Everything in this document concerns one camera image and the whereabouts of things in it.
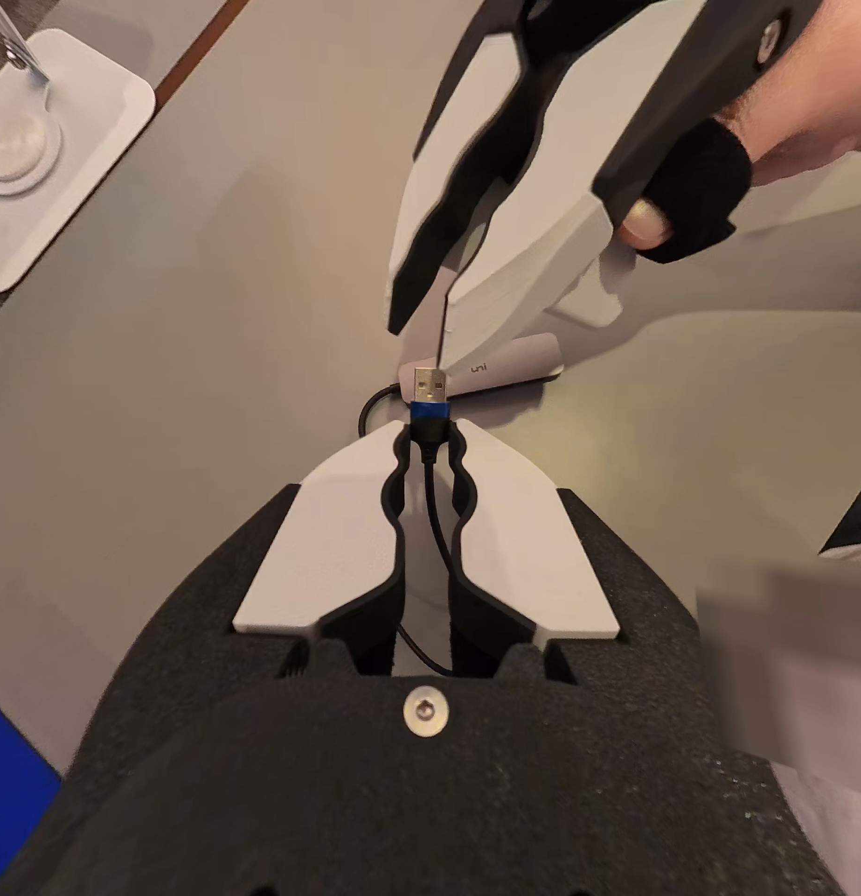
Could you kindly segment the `black usb cable blue plug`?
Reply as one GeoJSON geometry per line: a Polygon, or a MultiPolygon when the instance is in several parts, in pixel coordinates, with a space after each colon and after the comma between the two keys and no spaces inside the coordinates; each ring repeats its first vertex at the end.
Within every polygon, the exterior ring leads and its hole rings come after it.
{"type": "Polygon", "coordinates": [[[440,449],[448,444],[451,428],[447,377],[439,370],[417,367],[409,404],[409,434],[421,462],[424,514],[447,575],[452,573],[451,550],[440,521],[435,468],[440,449]]]}

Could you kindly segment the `wooden document stand white base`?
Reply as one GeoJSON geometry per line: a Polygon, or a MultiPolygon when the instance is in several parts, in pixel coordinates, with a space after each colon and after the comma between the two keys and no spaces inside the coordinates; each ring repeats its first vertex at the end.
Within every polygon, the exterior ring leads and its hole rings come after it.
{"type": "Polygon", "coordinates": [[[0,5],[0,294],[26,275],[152,118],[137,74],[58,28],[24,39],[0,5]]]}

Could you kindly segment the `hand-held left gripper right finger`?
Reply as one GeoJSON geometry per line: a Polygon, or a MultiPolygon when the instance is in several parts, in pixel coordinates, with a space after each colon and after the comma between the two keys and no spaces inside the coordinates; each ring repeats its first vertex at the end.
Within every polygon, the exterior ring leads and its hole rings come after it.
{"type": "Polygon", "coordinates": [[[453,630],[493,659],[515,644],[615,639],[618,620],[553,481],[470,420],[451,424],[448,461],[453,630]]]}

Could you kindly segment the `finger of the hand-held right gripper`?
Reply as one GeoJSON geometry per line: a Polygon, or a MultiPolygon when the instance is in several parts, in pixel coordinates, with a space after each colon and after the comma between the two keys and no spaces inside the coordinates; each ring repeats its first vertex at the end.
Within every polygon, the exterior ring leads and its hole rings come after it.
{"type": "Polygon", "coordinates": [[[606,249],[615,226],[593,180],[704,5],[647,6],[572,64],[529,166],[447,293],[441,351],[496,350],[606,249]]]}
{"type": "Polygon", "coordinates": [[[388,329],[400,334],[450,254],[485,224],[449,288],[441,338],[514,338],[538,312],[546,240],[534,155],[546,86],[520,31],[465,35],[440,83],[403,190],[389,258],[388,329]]]}

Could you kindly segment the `grey usb hub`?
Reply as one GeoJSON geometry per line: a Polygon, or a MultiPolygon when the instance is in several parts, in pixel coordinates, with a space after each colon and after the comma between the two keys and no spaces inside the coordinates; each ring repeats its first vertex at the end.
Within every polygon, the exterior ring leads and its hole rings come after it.
{"type": "MultiPolygon", "coordinates": [[[[397,398],[406,405],[414,398],[414,373],[418,368],[429,368],[433,358],[403,364],[397,379],[372,395],[363,406],[357,423],[358,437],[368,432],[371,411],[385,398],[397,398]]],[[[549,382],[565,369],[557,337],[550,332],[528,335],[509,342],[485,361],[474,364],[466,373],[447,380],[450,400],[471,394],[524,384],[549,382]]]]}

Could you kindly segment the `person's pale shirt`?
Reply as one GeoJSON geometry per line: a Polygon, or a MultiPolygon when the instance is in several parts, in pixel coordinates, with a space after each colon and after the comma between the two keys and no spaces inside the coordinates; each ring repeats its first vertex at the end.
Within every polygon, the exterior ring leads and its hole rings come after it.
{"type": "Polygon", "coordinates": [[[861,793],[772,763],[807,839],[848,895],[861,895],[861,793]]]}

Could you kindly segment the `blue plastic bin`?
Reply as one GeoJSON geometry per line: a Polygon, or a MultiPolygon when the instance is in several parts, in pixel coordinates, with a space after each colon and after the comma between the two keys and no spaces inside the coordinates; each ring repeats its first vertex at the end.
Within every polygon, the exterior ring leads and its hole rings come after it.
{"type": "Polygon", "coordinates": [[[0,877],[56,797],[60,775],[0,711],[0,877]]]}

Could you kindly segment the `person's right hand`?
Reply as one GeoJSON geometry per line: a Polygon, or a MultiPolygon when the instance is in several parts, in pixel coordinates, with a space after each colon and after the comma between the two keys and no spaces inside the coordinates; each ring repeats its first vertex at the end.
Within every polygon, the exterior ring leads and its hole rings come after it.
{"type": "Polygon", "coordinates": [[[671,149],[617,237],[655,263],[727,240],[754,186],[861,152],[861,1],[823,2],[788,53],[671,149]]]}

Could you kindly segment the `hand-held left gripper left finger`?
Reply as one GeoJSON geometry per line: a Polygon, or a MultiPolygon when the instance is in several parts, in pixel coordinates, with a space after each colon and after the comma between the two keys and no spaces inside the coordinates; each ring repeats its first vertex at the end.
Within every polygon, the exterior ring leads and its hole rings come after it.
{"type": "Polygon", "coordinates": [[[326,459],[292,503],[232,625],[347,645],[364,659],[395,638],[405,596],[409,427],[391,422],[326,459]]]}

